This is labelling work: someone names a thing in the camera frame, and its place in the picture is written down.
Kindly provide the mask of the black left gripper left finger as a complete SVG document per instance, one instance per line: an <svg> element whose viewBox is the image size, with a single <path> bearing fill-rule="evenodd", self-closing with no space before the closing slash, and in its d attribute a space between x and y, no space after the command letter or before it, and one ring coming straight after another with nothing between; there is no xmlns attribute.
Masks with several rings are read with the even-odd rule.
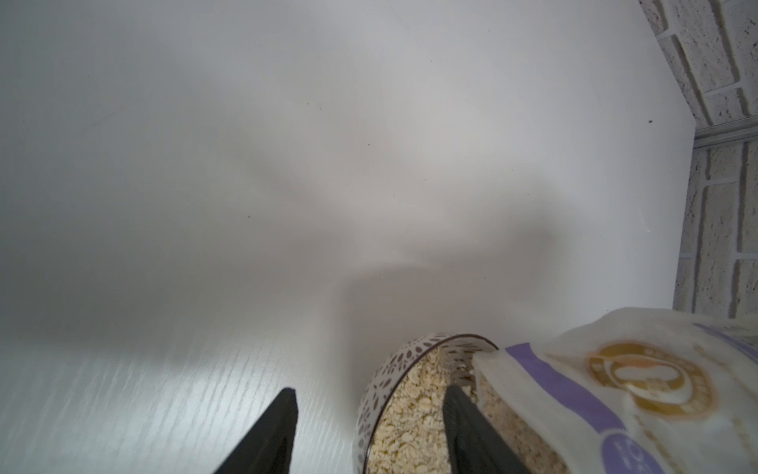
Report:
<svg viewBox="0 0 758 474"><path fill-rule="evenodd" d="M214 473L288 474L298 414L295 390L282 389Z"/></svg>

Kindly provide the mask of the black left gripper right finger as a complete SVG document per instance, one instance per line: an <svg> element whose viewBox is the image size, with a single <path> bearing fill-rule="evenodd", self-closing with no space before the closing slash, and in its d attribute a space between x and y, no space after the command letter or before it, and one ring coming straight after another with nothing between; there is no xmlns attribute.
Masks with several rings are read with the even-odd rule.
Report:
<svg viewBox="0 0 758 474"><path fill-rule="evenodd" d="M530 473L458 385L446 389L443 420L453 474Z"/></svg>

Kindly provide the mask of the white purple oats bag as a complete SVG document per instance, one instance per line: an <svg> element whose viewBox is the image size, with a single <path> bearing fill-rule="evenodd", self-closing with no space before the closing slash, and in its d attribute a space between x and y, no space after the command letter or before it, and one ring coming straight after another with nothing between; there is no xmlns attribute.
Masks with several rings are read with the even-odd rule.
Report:
<svg viewBox="0 0 758 474"><path fill-rule="evenodd" d="M476 355L479 406L534 473L753 473L757 321L623 308Z"/></svg>

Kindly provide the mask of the patterned white breakfast bowl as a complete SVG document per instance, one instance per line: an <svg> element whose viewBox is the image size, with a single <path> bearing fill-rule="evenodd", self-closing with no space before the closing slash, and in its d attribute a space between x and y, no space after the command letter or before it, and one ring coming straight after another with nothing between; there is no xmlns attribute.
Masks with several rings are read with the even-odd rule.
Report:
<svg viewBox="0 0 758 474"><path fill-rule="evenodd" d="M358 408L355 473L449 473L446 390L477 400L473 357L497 346L483 336L433 333L400 347L374 373Z"/></svg>

